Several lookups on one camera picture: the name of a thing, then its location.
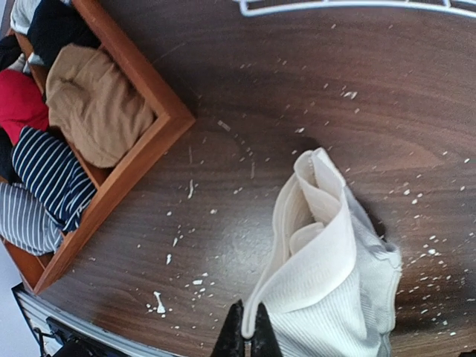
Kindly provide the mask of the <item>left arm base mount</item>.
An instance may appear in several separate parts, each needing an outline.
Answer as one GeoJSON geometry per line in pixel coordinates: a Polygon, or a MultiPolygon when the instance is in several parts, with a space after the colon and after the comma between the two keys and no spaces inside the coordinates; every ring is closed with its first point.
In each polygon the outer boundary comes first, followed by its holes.
{"type": "Polygon", "coordinates": [[[39,342],[40,356],[126,356],[119,350],[93,339],[70,326],[49,317],[46,319],[49,332],[43,332],[39,327],[32,329],[39,342]],[[46,350],[48,340],[59,344],[55,353],[46,350]]]}

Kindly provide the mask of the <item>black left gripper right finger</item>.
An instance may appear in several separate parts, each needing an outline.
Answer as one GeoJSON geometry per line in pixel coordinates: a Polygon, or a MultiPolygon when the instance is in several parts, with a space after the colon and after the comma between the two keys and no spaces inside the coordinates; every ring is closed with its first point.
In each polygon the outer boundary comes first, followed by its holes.
{"type": "Polygon", "coordinates": [[[251,357],[282,357],[283,354],[263,303],[258,306],[254,327],[251,338],[251,357]]]}

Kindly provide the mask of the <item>grey striped boxer underwear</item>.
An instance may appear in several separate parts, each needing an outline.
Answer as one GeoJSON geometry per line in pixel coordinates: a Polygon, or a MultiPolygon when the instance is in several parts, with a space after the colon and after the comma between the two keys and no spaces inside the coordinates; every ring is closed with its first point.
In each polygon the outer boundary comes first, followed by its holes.
{"type": "Polygon", "coordinates": [[[1,236],[37,257],[56,252],[63,241],[41,202],[22,185],[5,182],[1,183],[1,236]]]}

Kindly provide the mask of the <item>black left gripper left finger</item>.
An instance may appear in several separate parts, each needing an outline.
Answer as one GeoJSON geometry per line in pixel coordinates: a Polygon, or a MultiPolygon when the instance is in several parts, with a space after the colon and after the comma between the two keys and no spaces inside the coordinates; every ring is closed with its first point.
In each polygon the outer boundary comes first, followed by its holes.
{"type": "Polygon", "coordinates": [[[231,305],[210,357],[243,357],[245,341],[241,334],[243,303],[231,305]]]}

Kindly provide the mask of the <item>brown wooden organizer box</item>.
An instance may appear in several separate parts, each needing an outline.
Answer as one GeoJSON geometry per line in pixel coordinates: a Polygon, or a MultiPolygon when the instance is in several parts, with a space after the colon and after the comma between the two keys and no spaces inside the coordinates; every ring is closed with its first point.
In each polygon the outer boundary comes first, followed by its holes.
{"type": "Polygon", "coordinates": [[[192,114],[98,1],[14,1],[1,39],[1,243],[45,291],[192,114]]]}

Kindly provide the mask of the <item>grey beige sock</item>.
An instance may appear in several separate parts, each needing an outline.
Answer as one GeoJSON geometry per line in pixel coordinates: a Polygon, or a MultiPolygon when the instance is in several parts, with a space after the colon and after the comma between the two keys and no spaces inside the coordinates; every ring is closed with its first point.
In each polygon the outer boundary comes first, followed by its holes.
{"type": "Polygon", "coordinates": [[[389,356],[400,250],[376,233],[325,149],[303,152],[272,217],[271,258],[244,306],[263,304],[285,356],[389,356]]]}

